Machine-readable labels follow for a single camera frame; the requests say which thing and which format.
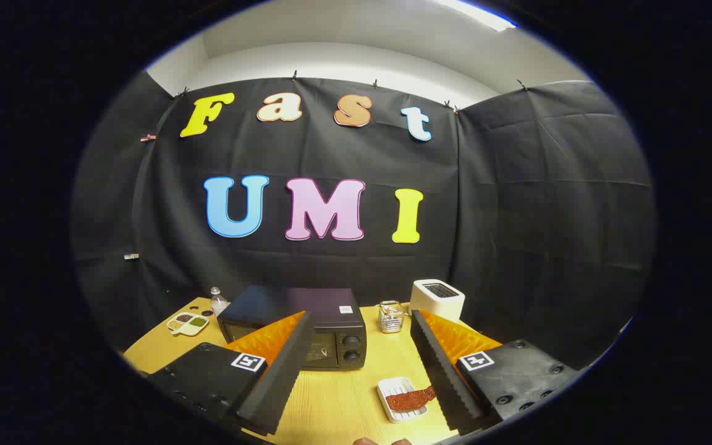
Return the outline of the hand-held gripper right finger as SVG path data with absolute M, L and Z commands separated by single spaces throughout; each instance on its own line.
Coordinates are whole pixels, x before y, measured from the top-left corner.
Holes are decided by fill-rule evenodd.
M 498 344 L 429 311 L 412 310 L 410 335 L 447 426 L 461 436 L 523 414 L 577 376 L 529 341 Z

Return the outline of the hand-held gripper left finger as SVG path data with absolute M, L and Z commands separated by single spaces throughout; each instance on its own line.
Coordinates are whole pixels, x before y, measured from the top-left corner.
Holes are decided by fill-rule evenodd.
M 224 347 L 200 343 L 146 379 L 223 429 L 274 434 L 313 333 L 311 313 L 299 311 Z

